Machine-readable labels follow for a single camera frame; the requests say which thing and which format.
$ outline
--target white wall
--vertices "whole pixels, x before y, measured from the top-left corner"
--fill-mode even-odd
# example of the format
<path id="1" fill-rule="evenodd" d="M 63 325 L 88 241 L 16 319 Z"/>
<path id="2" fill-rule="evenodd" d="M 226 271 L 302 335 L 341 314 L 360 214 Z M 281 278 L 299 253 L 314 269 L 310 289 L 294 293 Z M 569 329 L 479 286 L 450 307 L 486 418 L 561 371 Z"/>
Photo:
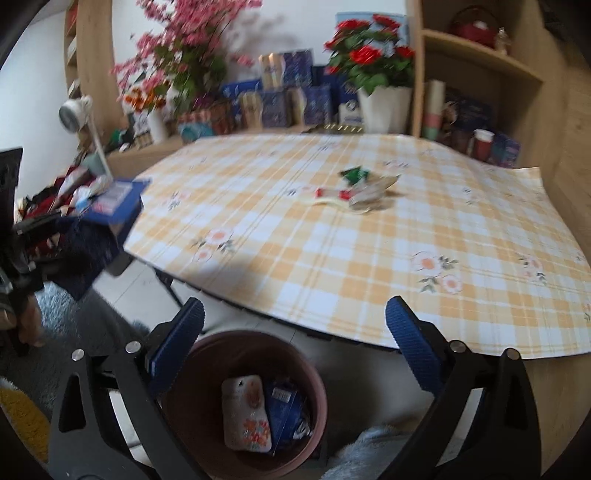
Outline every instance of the white wall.
<path id="1" fill-rule="evenodd" d="M 0 70 L 0 150 L 23 147 L 17 198 L 46 187 L 72 163 L 78 139 L 57 112 L 67 99 L 65 14 L 30 25 Z"/>
<path id="2" fill-rule="evenodd" d="M 235 22 L 232 46 L 258 57 L 273 51 L 312 48 L 314 61 L 326 63 L 328 52 L 324 42 L 335 32 L 337 12 L 383 12 L 405 14 L 404 0 L 263 0 L 260 10 L 245 12 Z M 124 61 L 136 53 L 135 42 L 148 30 L 159 31 L 159 25 L 149 22 L 135 0 L 113 0 L 113 47 L 115 61 Z M 239 79 L 259 75 L 252 71 L 232 71 Z"/>

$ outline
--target yellow plaid tablecloth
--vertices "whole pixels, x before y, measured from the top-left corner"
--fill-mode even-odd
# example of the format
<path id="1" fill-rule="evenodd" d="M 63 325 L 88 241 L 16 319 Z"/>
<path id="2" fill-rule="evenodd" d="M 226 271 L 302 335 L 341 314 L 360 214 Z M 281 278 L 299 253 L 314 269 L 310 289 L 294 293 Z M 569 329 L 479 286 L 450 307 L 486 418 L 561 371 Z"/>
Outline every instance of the yellow plaid tablecloth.
<path id="1" fill-rule="evenodd" d="M 390 207 L 310 206 L 362 165 L 400 173 Z M 591 351 L 591 270 L 537 168 L 506 170 L 400 136 L 203 139 L 146 171 L 125 247 L 189 284 L 314 330 L 396 346 L 384 306 L 472 350 Z"/>

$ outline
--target table leg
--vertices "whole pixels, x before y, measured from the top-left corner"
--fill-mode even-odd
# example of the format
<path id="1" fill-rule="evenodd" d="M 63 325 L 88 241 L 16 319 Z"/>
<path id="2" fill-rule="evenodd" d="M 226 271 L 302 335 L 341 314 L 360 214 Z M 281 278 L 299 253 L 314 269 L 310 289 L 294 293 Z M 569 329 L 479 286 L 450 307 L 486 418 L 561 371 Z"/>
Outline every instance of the table leg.
<path id="1" fill-rule="evenodd" d="M 178 297 L 177 293 L 173 290 L 172 286 L 174 279 L 170 275 L 164 273 L 161 270 L 158 270 L 157 268 L 154 269 L 154 273 L 156 273 L 156 278 L 160 280 L 160 283 L 164 286 L 164 288 L 166 288 L 168 293 L 170 293 L 170 296 L 173 298 L 178 307 L 181 308 L 183 306 L 183 302 Z"/>

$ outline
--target trash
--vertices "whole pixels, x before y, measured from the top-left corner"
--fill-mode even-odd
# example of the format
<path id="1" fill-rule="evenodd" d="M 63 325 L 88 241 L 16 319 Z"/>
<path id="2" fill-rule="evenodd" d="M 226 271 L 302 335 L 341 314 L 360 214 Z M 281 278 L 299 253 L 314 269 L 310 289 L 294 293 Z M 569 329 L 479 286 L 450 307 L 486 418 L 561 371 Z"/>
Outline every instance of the trash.
<path id="1" fill-rule="evenodd" d="M 229 378 L 222 383 L 223 436 L 232 450 L 266 453 L 271 431 L 261 377 Z"/>
<path id="2" fill-rule="evenodd" d="M 265 404 L 271 426 L 272 447 L 269 453 L 291 448 L 294 442 L 311 435 L 306 398 L 285 381 L 265 381 Z"/>

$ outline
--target screw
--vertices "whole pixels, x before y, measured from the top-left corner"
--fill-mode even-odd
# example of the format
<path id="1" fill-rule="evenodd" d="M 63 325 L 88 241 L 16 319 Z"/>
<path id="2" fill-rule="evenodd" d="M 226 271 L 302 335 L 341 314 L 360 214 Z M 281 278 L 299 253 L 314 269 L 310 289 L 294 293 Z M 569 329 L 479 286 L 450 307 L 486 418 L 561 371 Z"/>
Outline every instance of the screw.
<path id="1" fill-rule="evenodd" d="M 142 348 L 142 344 L 136 341 L 130 342 L 125 345 L 125 351 L 127 353 L 138 353 L 139 349 Z"/>
<path id="2" fill-rule="evenodd" d="M 84 358 L 84 350 L 79 348 L 78 350 L 74 350 L 72 352 L 72 360 L 77 362 L 78 360 L 82 360 Z"/>
<path id="3" fill-rule="evenodd" d="M 466 344 L 460 340 L 453 340 L 449 342 L 449 348 L 452 349 L 452 352 L 464 353 L 466 351 Z"/>
<path id="4" fill-rule="evenodd" d="M 515 350 L 514 348 L 507 349 L 507 356 L 511 360 L 519 360 L 521 358 L 521 355 L 519 354 L 519 352 L 517 350 Z"/>

